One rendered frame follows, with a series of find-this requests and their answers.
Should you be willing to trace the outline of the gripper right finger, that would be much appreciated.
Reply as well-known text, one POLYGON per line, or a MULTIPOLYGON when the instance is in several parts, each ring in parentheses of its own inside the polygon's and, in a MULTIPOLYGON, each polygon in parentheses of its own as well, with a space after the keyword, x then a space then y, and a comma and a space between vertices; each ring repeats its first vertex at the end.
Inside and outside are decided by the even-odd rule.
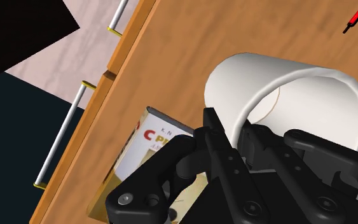
POLYGON ((294 224, 358 224, 358 151, 250 122, 240 129, 238 150, 250 170, 275 170, 305 218, 294 224))

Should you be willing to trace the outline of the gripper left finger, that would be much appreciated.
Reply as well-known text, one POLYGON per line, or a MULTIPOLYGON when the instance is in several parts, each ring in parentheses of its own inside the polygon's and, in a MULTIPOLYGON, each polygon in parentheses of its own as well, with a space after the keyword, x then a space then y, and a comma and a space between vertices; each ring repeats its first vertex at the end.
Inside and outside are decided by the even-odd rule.
POLYGON ((203 127, 173 137, 106 198, 110 224, 164 224, 169 207, 196 175, 218 181, 234 224, 269 224, 270 212, 231 147, 214 108, 204 108, 203 127))

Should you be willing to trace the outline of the white cup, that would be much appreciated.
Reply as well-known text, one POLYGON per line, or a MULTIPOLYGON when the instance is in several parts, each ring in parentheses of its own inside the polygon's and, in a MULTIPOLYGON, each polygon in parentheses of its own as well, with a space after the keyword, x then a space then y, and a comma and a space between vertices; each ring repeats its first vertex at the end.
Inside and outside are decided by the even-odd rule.
POLYGON ((239 53, 211 72, 204 99, 233 147, 250 121, 279 136, 299 129, 358 151, 358 82, 341 71, 239 53))

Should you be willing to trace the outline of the white and yellow book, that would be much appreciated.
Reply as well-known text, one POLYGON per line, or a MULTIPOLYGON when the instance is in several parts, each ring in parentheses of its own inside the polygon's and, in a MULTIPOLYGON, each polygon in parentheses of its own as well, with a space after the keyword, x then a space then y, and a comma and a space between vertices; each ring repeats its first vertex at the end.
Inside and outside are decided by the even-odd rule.
MULTIPOLYGON (((107 223, 105 201, 108 193, 179 134, 192 136, 193 129, 148 106, 89 203, 86 209, 87 216, 107 223)), ((171 205, 168 219, 164 224, 180 224, 206 186, 206 174, 197 175, 194 183, 183 190, 171 205)))

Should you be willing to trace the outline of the wooden chest of drawers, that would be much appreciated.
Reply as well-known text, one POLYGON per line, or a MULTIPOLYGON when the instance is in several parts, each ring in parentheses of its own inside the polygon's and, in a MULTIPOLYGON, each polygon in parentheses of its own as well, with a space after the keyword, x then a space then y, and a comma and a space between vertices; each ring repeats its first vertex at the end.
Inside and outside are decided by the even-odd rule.
POLYGON ((358 81, 358 0, 139 0, 29 224, 99 224, 86 209, 145 107, 199 127, 209 73, 252 52, 358 81))

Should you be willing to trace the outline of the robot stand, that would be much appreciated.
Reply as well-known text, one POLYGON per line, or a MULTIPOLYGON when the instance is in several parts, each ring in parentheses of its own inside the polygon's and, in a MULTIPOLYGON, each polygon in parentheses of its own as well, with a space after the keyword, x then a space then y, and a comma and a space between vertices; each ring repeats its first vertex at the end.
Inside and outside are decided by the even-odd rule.
POLYGON ((78 29, 63 0, 0 0, 0 74, 78 29))

